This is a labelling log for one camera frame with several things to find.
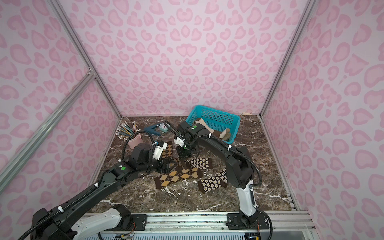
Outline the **brown yellow argyle sock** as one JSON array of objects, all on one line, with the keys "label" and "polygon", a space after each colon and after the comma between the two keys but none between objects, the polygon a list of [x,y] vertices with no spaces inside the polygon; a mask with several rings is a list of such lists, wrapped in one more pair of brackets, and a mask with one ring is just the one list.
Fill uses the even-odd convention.
[{"label": "brown yellow argyle sock", "polygon": [[165,150],[163,150],[161,159],[168,160],[170,164],[170,168],[174,168],[177,166],[177,160],[173,155],[173,142],[168,141],[166,143],[167,143],[167,147]]},{"label": "brown yellow argyle sock", "polygon": [[168,174],[161,174],[154,178],[156,189],[163,189],[170,184],[187,179],[199,179],[203,176],[203,171],[199,168],[184,169],[182,166],[176,167]]}]

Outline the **brown cream striped sock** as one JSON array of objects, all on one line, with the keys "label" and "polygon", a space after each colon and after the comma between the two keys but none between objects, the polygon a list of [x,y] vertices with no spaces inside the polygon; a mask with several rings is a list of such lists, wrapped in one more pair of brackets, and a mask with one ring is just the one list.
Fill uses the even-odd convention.
[{"label": "brown cream striped sock", "polygon": [[215,129],[210,128],[206,122],[202,118],[197,118],[194,121],[195,124],[201,124],[204,126],[211,134],[213,134],[215,137],[218,137],[219,139],[223,141],[228,141],[231,137],[230,129],[225,129],[223,131],[218,131]]}]

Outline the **brown daisy pattern sock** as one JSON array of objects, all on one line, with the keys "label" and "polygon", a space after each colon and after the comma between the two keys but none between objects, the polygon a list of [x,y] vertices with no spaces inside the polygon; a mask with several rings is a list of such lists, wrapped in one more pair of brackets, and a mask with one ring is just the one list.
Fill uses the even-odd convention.
[{"label": "brown daisy pattern sock", "polygon": [[223,169],[221,172],[214,174],[206,179],[198,182],[199,191],[203,194],[212,192],[220,187],[226,188],[228,186],[227,171]]},{"label": "brown daisy pattern sock", "polygon": [[211,170],[213,169],[213,160],[210,158],[196,158],[196,159],[189,159],[187,160],[187,163],[191,166],[201,169],[201,170]]}]

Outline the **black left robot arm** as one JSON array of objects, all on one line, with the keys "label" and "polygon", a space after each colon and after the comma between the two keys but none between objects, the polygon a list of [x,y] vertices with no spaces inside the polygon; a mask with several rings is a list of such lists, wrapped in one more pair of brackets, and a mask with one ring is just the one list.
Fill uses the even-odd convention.
[{"label": "black left robot arm", "polygon": [[139,144],[129,157],[106,170],[100,179],[75,197],[51,209],[40,209],[33,215],[32,226],[20,239],[79,240],[97,232],[134,227],[132,214],[124,205],[117,205],[93,220],[91,227],[83,227],[80,218],[110,194],[119,191],[142,173],[166,173],[171,168],[165,154],[172,148],[169,143],[158,141],[151,145]]}]

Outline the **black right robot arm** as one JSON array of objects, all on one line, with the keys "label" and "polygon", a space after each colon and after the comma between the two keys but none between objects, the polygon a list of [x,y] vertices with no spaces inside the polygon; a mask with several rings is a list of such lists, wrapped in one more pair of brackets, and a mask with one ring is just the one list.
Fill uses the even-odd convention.
[{"label": "black right robot arm", "polygon": [[221,159],[226,166],[229,184],[237,189],[240,200],[240,213],[248,221],[259,217],[261,210],[255,202],[252,187],[263,183],[259,168],[252,161],[245,147],[237,148],[213,135],[201,124],[189,125],[181,122],[176,128],[174,143],[180,161],[190,159],[197,147],[208,149]]}]

